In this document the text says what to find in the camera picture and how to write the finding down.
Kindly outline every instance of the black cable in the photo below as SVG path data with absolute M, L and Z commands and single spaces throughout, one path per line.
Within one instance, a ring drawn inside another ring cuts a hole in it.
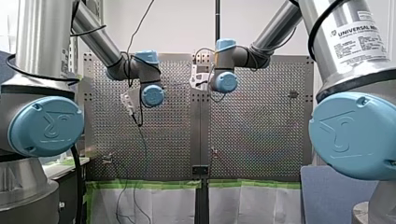
M 82 204 L 83 204 L 83 181 L 81 163 L 79 162 L 79 155 L 76 146 L 71 147 L 73 154 L 73 160 L 76 166 L 76 177 L 77 177 L 77 212 L 76 212 L 76 224 L 80 224 L 82 220 Z
M 322 23 L 332 14 L 332 12 L 342 4 L 344 4 L 348 0 L 335 0 L 332 2 L 329 7 L 319 16 L 317 21 L 315 21 L 314 26 L 312 27 L 311 33 L 309 34 L 309 39 L 308 39 L 308 50 L 309 50 L 309 55 L 311 58 L 316 61 L 315 53 L 314 53 L 314 43 L 315 43 L 315 38 L 317 37 L 318 31 L 320 29 L 320 26 Z
M 144 173 L 143 173 L 143 179 L 145 180 L 146 177 L 147 177 L 148 171 L 149 171 L 149 150 L 148 150 L 148 145 L 147 145 L 147 143 L 146 143 L 145 136 L 144 136 L 143 133 L 142 133 L 142 130 L 140 129 L 139 126 L 137 126 L 137 129 L 139 130 L 139 134 L 140 134 L 140 137 L 141 137 L 141 139 L 142 139 L 143 146 L 144 146 L 144 148 L 145 148 L 145 171 L 144 171 Z M 140 207 L 140 205 L 137 203 L 137 200 L 136 200 L 136 188 L 137 188 L 137 182 L 134 184 L 134 204 L 136 205 L 137 209 L 139 209 L 139 211 L 140 211 L 141 213 L 143 213 L 143 215 L 148 219 L 148 224 L 151 224 L 151 218 L 149 217 L 149 215 L 147 215 L 147 214 L 143 211 L 143 209 L 142 209 L 142 208 Z
M 114 161 L 113 161 L 111 164 L 113 165 L 114 170 L 116 171 L 117 178 L 121 181 L 121 176 L 120 176 L 119 170 L 117 169 L 116 164 L 114 163 Z M 128 169 L 126 169 L 126 167 L 123 166 L 121 163 L 120 163 L 120 165 L 121 165 L 121 166 L 124 168 L 124 170 L 125 170 L 126 179 L 125 179 L 125 186 L 124 186 L 124 188 L 122 189 L 121 193 L 119 194 L 119 198 L 117 199 L 116 220 L 119 222 L 119 224 L 121 224 L 120 218 L 119 218 L 119 217 L 126 217 L 126 218 L 128 218 L 128 220 L 129 220 L 132 224 L 134 224 L 134 222 L 130 219 L 130 217 L 119 214 L 119 210 L 120 210 L 120 199 L 121 199 L 122 194 L 123 194 L 123 193 L 125 192 L 125 190 L 128 188 L 128 181 L 129 181 Z
M 74 19 L 76 18 L 76 15 L 77 15 L 77 12 L 78 12 L 78 7 L 79 7 L 79 4 L 81 3 L 81 0 L 76 0 L 76 4 L 75 4 L 75 6 L 74 6 L 74 8 L 73 8 L 73 12 L 72 12 L 72 23 L 71 23 L 71 27 L 70 27 L 70 31 L 73 33 L 73 21 L 74 21 Z
M 147 15 L 149 14 L 149 10 L 151 9 L 151 6 L 152 6 L 153 3 L 154 3 L 154 0 L 151 0 L 151 2 L 150 2 L 149 5 L 148 5 L 148 8 L 146 9 L 145 14 L 143 15 L 142 19 L 140 20 L 139 24 L 137 25 L 136 30 L 135 30 L 134 33 L 132 34 L 131 40 L 129 41 L 128 49 L 126 50 L 127 64 L 128 64 L 128 73 L 127 73 L 127 76 L 128 76 L 128 85 L 130 85 L 130 88 L 131 88 L 131 86 L 132 86 L 132 81 L 130 80 L 130 79 L 131 79 L 131 59 L 132 59 L 132 58 L 130 58 L 129 50 L 131 49 L 132 43 L 134 42 L 134 36 L 137 34 L 137 32 L 139 32 L 140 27 L 142 26 L 143 21 L 145 20 L 145 18 L 147 17 Z
M 201 48 L 201 49 L 198 49 L 197 52 L 194 54 L 194 58 L 192 59 L 192 62 L 193 62 L 193 63 L 197 63 L 197 55 L 199 54 L 199 52 L 201 52 L 201 51 L 204 50 L 204 49 L 207 50 L 207 51 L 210 51 L 210 52 L 212 52 L 212 53 L 215 52 L 213 49 L 209 49 L 209 48 Z
M 212 91 L 210 90 L 210 86 L 209 86 L 209 81 L 210 81 L 210 77 L 212 76 L 212 73 L 213 73 L 213 71 L 215 70 L 215 65 L 213 64 L 212 65 L 212 68 L 210 69 L 210 71 L 209 71 L 209 76 L 207 77 L 207 93 L 209 94 L 209 97 L 210 97 L 210 99 L 213 101 L 213 102 L 215 102 L 215 103 L 220 103 L 224 98 L 225 98 L 225 96 L 227 95 L 227 93 L 224 93 L 222 96 L 221 96 L 221 98 L 220 99 L 215 99 L 215 98 L 213 98 L 213 96 L 212 96 Z
M 289 0 L 291 3 L 293 3 L 295 6 L 300 7 L 298 2 L 296 0 Z
M 76 36 L 88 35 L 88 34 L 96 32 L 96 31 L 105 29 L 105 28 L 106 28 L 106 25 L 101 25 L 98 28 L 92 29 L 90 31 L 82 32 L 82 33 L 79 33 L 79 34 L 71 34 L 70 36 L 71 37 L 76 37 Z
M 21 70 L 19 67 L 17 67 L 16 65 L 11 63 L 11 60 L 15 59 L 15 56 L 16 56 L 15 54 L 9 55 L 6 58 L 6 64 L 7 64 L 7 66 L 9 68 L 11 68 L 12 70 L 14 70 L 14 71 L 16 71 L 16 72 L 18 72 L 18 73 L 20 73 L 22 75 L 25 75 L 25 76 L 28 76 L 28 77 L 35 77 L 35 78 L 41 78 L 41 79 L 46 79 L 46 80 L 52 80 L 52 81 L 70 82 L 70 83 L 67 84 L 68 86 L 73 86 L 73 85 L 79 83 L 79 79 L 78 78 L 43 77 L 43 76 L 40 76 L 40 75 L 36 75 L 36 74 L 31 74 L 31 73 L 25 72 L 25 71 Z

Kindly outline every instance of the pegboard panel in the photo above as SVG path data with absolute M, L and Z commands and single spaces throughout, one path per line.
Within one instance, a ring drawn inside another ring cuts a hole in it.
M 111 81 L 98 59 L 86 54 L 84 68 L 91 86 L 86 88 L 86 145 L 93 155 L 88 167 L 90 180 L 137 178 L 152 180 L 191 179 L 190 152 L 190 55 L 160 55 L 163 105 L 143 109 L 148 151 L 133 119 L 120 102 L 128 90 L 126 81 Z M 145 153 L 148 155 L 146 170 Z M 113 155 L 113 164 L 103 164 L 103 156 Z
M 237 90 L 211 103 L 210 178 L 298 181 L 311 160 L 312 60 L 275 56 L 266 69 L 235 73 Z

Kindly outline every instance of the metal stand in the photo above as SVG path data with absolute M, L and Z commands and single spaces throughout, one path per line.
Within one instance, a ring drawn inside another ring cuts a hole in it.
M 0 220 L 7 224 L 57 224 L 58 184 L 38 159 L 0 163 Z
M 380 181 L 370 202 L 359 203 L 353 208 L 353 224 L 395 224 L 396 182 Z
M 196 56 L 197 73 L 208 73 L 212 60 L 203 60 L 204 55 L 212 53 L 203 52 Z M 201 181 L 201 187 L 195 195 L 195 224 L 209 223 L 209 128 L 210 128 L 210 96 L 207 91 L 191 90 L 191 120 L 196 127 L 191 132 L 191 165 L 192 176 Z

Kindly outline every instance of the green tape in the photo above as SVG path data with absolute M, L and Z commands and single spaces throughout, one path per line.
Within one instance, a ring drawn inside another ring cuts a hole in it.
M 143 181 L 143 180 L 113 180 L 88 182 L 89 189 L 198 189 L 200 181 Z
M 87 200 L 87 223 L 91 224 L 91 213 L 92 213 L 92 195 L 93 189 L 87 188 L 85 199 Z
M 301 183 L 290 183 L 290 182 L 277 182 L 277 181 L 265 181 L 265 180 L 210 180 L 210 188 L 238 188 L 242 186 L 250 187 L 263 187 L 272 189 L 301 189 Z

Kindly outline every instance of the blue joint cap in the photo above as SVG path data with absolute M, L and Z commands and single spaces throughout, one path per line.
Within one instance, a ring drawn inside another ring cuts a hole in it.
M 138 51 L 134 56 L 145 61 L 146 63 L 151 63 L 151 64 L 160 63 L 160 61 L 158 60 L 157 51 L 155 50 Z
M 49 96 L 19 111 L 8 127 L 8 142 L 23 156 L 51 157 L 73 146 L 83 129 L 82 112 L 73 101 Z
M 161 105 L 165 94 L 163 89 L 157 85 L 149 85 L 142 92 L 142 102 L 146 106 L 154 107 Z
M 223 72 L 216 78 L 216 90 L 222 93 L 229 93 L 236 89 L 238 80 L 232 72 Z
M 336 171 L 364 180 L 396 179 L 396 106 L 361 92 L 322 101 L 309 121 L 315 151 Z
M 227 49 L 235 48 L 236 41 L 234 39 L 220 39 L 216 42 L 216 51 L 224 51 Z

